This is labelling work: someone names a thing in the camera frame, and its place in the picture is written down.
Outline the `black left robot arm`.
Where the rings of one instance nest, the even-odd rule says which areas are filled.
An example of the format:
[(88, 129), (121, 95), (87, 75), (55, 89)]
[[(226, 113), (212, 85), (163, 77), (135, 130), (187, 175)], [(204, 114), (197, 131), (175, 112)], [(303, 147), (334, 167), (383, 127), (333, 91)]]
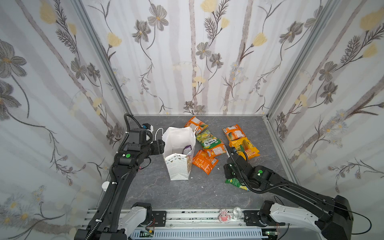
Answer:
[(163, 154), (165, 142), (153, 138), (150, 124), (131, 129), (129, 120), (137, 120), (130, 114), (125, 114), (124, 120), (127, 131), (110, 166), (106, 193), (87, 227), (77, 230), (76, 240), (128, 240), (138, 226), (154, 222), (151, 204), (136, 203), (124, 218), (120, 214), (141, 164), (151, 156)]

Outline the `purple Fox's berries packet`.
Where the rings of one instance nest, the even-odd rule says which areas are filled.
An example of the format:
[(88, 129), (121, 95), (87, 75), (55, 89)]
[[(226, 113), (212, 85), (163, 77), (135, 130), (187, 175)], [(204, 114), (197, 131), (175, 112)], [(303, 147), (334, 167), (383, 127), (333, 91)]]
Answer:
[(183, 149), (183, 155), (188, 155), (192, 151), (192, 146), (188, 145)]

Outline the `white cartoon paper bag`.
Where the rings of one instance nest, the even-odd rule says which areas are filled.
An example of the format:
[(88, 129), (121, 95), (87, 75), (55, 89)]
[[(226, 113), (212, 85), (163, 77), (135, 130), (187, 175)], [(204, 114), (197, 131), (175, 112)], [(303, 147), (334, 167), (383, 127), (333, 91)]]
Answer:
[[(166, 130), (159, 128), (155, 133), (155, 139), (161, 133), (161, 140), (165, 142), (163, 155), (171, 181), (188, 180), (193, 164), (196, 146), (196, 135), (191, 128), (169, 127)], [(183, 155), (184, 147), (191, 145), (192, 151)]]

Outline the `green snack packet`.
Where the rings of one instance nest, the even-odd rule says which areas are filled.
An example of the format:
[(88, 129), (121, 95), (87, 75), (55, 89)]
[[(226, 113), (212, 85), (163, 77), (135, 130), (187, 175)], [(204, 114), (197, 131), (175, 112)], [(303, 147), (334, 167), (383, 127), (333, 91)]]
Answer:
[(226, 179), (226, 180), (225, 180), (225, 183), (226, 183), (226, 184), (233, 185), (233, 186), (235, 186), (235, 187), (237, 187), (237, 188), (240, 188), (240, 189), (243, 189), (243, 190), (245, 190), (245, 191), (249, 191), (249, 189), (248, 189), (246, 186), (242, 185), (242, 184), (240, 183), (240, 181), (239, 181), (238, 179), (236, 179), (236, 178), (233, 178), (233, 179)]

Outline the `green orange Fox's packet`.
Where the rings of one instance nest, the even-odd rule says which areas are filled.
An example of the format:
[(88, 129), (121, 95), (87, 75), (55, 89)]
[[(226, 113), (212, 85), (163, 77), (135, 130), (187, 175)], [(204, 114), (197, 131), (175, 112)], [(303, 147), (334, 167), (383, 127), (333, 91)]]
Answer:
[(203, 139), (201, 145), (210, 158), (227, 153), (226, 146), (220, 139), (206, 138)]

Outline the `orange chips packet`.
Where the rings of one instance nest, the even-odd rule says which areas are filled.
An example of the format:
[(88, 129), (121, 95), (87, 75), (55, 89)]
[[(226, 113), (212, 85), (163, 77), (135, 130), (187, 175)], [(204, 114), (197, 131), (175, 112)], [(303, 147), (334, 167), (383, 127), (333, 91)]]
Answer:
[(210, 157), (208, 153), (203, 150), (199, 150), (193, 158), (193, 165), (203, 170), (207, 175), (211, 173), (218, 162), (219, 160)]

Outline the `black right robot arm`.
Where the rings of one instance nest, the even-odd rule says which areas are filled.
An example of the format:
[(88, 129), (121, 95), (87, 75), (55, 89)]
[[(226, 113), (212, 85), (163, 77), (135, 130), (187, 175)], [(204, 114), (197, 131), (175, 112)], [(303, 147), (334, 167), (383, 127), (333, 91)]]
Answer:
[(245, 212), (248, 226), (264, 228), (294, 225), (317, 232), (326, 240), (349, 240), (354, 235), (356, 213), (346, 198), (321, 195), (283, 178), (267, 167), (253, 167), (235, 148), (227, 147), (227, 152), (228, 163), (224, 166), (226, 179), (237, 179), (252, 193), (272, 193), (295, 204), (295, 207), (289, 207), (264, 201), (259, 210)]

